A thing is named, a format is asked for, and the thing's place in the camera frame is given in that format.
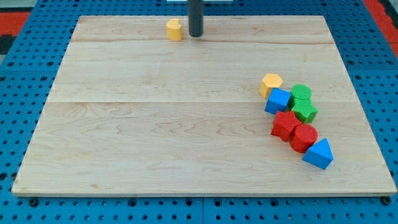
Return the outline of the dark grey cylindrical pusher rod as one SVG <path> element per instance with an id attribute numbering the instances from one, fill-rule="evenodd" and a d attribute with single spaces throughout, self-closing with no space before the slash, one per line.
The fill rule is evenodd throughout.
<path id="1" fill-rule="evenodd" d="M 192 37 L 203 35 L 203 0 L 188 0 L 188 29 Z"/>

